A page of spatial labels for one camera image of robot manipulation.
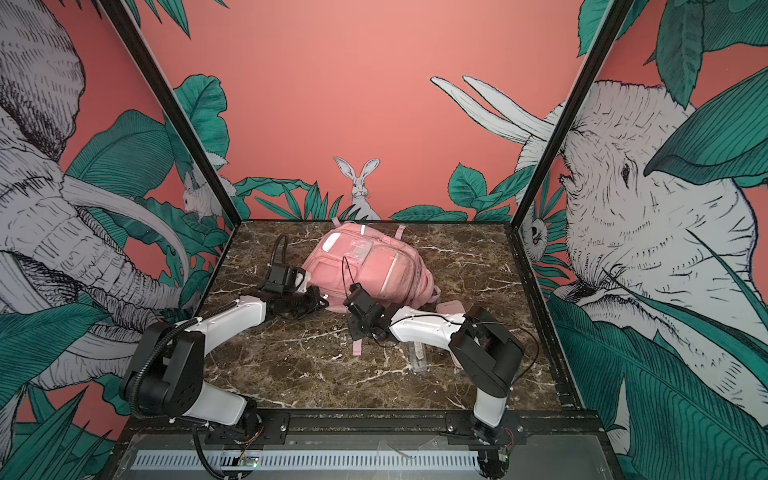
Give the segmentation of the pink student backpack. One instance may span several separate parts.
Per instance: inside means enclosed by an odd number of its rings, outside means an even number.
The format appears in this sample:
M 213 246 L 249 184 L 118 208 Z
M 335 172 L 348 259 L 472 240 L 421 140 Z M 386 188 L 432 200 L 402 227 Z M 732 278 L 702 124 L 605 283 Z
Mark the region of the pink student backpack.
M 319 288 L 330 311 L 347 311 L 343 302 L 355 283 L 385 306 L 401 303 L 418 309 L 439 299 L 441 290 L 432 272 L 417 250 L 402 240 L 403 225 L 388 236 L 353 221 L 332 222 L 334 228 L 302 264 L 308 283 Z

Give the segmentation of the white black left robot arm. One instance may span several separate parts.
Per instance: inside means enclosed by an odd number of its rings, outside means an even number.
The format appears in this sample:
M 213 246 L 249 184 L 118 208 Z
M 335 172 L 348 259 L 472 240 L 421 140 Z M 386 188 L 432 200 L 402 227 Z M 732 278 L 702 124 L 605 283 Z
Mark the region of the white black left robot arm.
M 303 293 L 243 295 L 207 318 L 149 327 L 122 379 L 119 395 L 138 419 L 181 419 L 221 429 L 234 443 L 261 434 L 256 403 L 205 381 L 205 357 L 273 317 L 301 319 L 329 306 L 315 286 Z

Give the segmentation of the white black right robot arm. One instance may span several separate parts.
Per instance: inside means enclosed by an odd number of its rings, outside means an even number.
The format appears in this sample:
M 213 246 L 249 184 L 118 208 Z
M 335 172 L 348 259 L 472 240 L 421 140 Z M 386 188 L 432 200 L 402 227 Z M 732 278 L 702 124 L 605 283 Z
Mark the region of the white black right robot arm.
M 477 388 L 473 435 L 486 445 L 497 442 L 525 348 L 486 309 L 474 306 L 461 314 L 440 314 L 362 300 L 347 301 L 345 307 L 351 313 L 348 328 L 355 340 L 423 343 L 449 351 Z

